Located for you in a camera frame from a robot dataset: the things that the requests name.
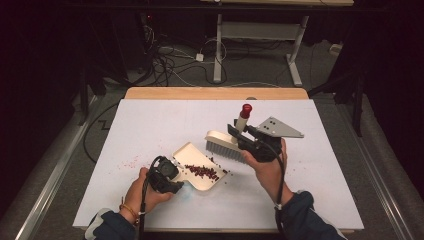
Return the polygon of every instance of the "desk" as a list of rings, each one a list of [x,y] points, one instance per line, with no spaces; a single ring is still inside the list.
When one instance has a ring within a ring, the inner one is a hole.
[[[273,5],[321,5],[326,7],[352,6],[353,0],[222,0],[220,4],[273,4]],[[218,14],[216,33],[216,57],[214,66],[214,82],[221,82],[222,69],[222,38],[248,38],[270,40],[294,40],[291,54],[286,55],[286,60],[293,83],[296,87],[302,87],[299,71],[296,66],[296,57],[302,43],[303,34],[306,30],[309,16],[303,16],[299,24],[276,24],[276,23],[252,23],[252,22],[225,22],[222,14]]]
[[[156,156],[170,157],[188,141],[210,155],[203,139],[206,132],[225,131],[226,123],[246,102],[253,106],[250,125],[257,126],[272,112],[305,133],[303,139],[286,139],[292,159],[286,181],[292,189],[310,191],[316,211],[336,227],[363,229],[313,101],[302,89],[254,88],[130,89],[120,103],[73,226],[87,226],[101,207],[117,211],[138,169]],[[217,155],[214,160],[231,175],[205,192],[185,184],[170,202],[146,216],[148,231],[277,231],[273,203],[253,170]]]

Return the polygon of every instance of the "brush bristles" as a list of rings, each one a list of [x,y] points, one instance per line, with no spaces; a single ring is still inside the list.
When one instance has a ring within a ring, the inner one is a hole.
[[[229,149],[227,147],[221,146],[210,141],[206,141],[206,150],[226,158],[234,159],[242,163],[245,162],[239,151]]]

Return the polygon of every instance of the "hand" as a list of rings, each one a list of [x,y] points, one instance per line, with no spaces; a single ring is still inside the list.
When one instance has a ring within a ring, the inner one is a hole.
[[[130,207],[136,214],[140,212],[141,198],[143,192],[143,183],[146,179],[146,174],[149,170],[145,167],[140,169],[138,178],[131,184],[125,196],[125,205]],[[153,210],[153,208],[162,202],[166,202],[174,196],[173,193],[158,193],[149,185],[146,192],[146,213]],[[126,209],[122,208],[119,213],[127,219],[130,223],[134,223],[133,215]]]
[[[280,158],[283,161],[284,169],[287,166],[287,147],[286,141],[281,138],[281,150]],[[272,162],[258,162],[250,152],[243,150],[241,155],[245,159],[246,163],[251,166],[258,178],[261,186],[265,189],[272,201],[277,202],[278,190],[281,181],[281,169],[278,159],[274,159]],[[281,198],[282,205],[286,204],[293,197],[293,192],[289,189],[287,184],[284,182],[283,195]]]

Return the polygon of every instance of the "dark blue sleeve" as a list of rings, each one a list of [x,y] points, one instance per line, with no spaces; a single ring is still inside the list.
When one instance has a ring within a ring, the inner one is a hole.
[[[100,210],[85,232],[86,240],[134,240],[135,228],[121,214]]]
[[[281,219],[288,239],[342,240],[347,239],[333,225],[314,210],[314,199],[309,192],[295,193],[284,205]]]

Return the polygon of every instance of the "bracelet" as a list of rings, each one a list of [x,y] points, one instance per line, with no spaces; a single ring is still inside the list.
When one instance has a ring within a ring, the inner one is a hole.
[[[128,207],[128,206],[127,206],[127,205],[125,205],[125,204],[121,204],[121,205],[119,205],[119,210],[121,210],[122,208],[127,209],[127,210],[131,213],[131,215],[133,215],[133,217],[134,217],[134,219],[135,219],[135,223],[134,223],[134,225],[135,225],[135,226],[138,226],[138,224],[140,223],[140,219],[139,219],[139,217],[137,216],[137,214],[135,214],[134,210],[132,210],[132,208]]]

